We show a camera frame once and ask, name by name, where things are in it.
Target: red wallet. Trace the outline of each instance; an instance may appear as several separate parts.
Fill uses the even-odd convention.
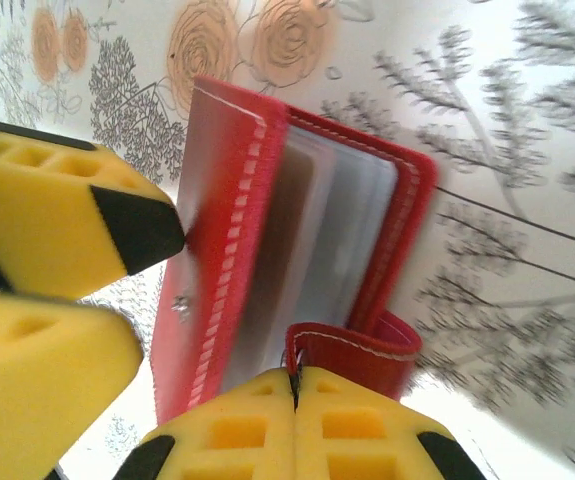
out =
[[[197,78],[151,348],[164,423],[258,369],[320,366],[398,399],[420,337],[386,304],[437,182],[429,157]]]

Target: orange rose print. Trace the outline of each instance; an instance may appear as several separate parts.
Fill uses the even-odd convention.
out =
[[[167,54],[176,105],[189,111],[196,75],[228,81],[236,63],[236,21],[225,0],[197,0],[176,22]]]
[[[245,62],[259,81],[287,87],[316,67],[324,44],[327,8],[316,0],[268,0],[257,17]]]
[[[56,31],[56,19],[48,8],[39,8],[31,27],[31,51],[38,77],[45,83],[56,76],[60,45]]]
[[[72,12],[63,27],[63,58],[65,65],[77,72],[87,58],[87,24],[79,11]]]

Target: red leather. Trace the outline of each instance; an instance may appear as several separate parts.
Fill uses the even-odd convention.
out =
[[[400,400],[422,348],[418,334],[398,317],[378,317],[376,337],[320,323],[300,323],[287,331],[286,366],[321,367],[395,400]]]
[[[192,102],[177,202],[186,251],[168,262],[151,347],[160,423],[218,392],[287,128],[284,104],[224,84],[198,81]],[[182,320],[171,306],[188,256],[196,285]]]
[[[326,337],[298,338],[307,339],[308,355],[314,352],[313,357],[310,355],[313,362],[310,364],[333,367],[330,370],[344,371],[357,383],[363,379],[378,391],[398,395],[413,360],[397,352],[407,348],[411,358],[420,347],[409,333],[409,327],[399,319],[393,321],[385,308],[434,191],[437,182],[434,162],[418,152],[270,97],[209,78],[198,78],[195,85],[178,196],[188,252],[168,263],[151,350],[158,421],[166,422],[218,392],[289,125],[396,164],[396,190],[360,294],[347,319],[348,328],[355,332],[340,329],[341,334],[334,330],[338,337],[350,335],[353,343],[366,345],[369,350],[389,352],[389,356],[377,356],[381,360],[373,366],[369,355],[360,354],[364,349],[348,349],[348,355],[355,355],[352,359],[335,354],[336,342],[329,342]],[[257,162],[252,173],[245,168],[245,165],[249,167],[250,160]],[[237,199],[243,196],[245,205],[237,206]],[[171,304],[174,296],[182,293],[179,263],[187,253],[196,265],[193,276],[198,279],[198,285],[194,313],[190,320],[181,323]],[[407,332],[410,345],[405,346],[399,336],[391,337],[389,324]],[[378,368],[379,373],[360,374],[361,368]],[[374,383],[372,376],[382,376],[382,384]]]

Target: wallet strap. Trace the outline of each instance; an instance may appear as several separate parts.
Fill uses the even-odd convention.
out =
[[[405,391],[422,348],[420,336],[385,311],[374,335],[320,323],[298,323],[287,331],[285,363],[324,368],[395,400]]]

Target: floral wallpaper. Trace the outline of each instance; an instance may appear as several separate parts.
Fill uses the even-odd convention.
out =
[[[0,0],[0,120],[105,144],[174,198],[203,73],[439,162],[390,302],[425,339],[404,403],[490,479],[575,478],[575,0]],[[162,271],[83,301],[148,349]],[[111,478],[151,388],[145,365],[69,478]]]

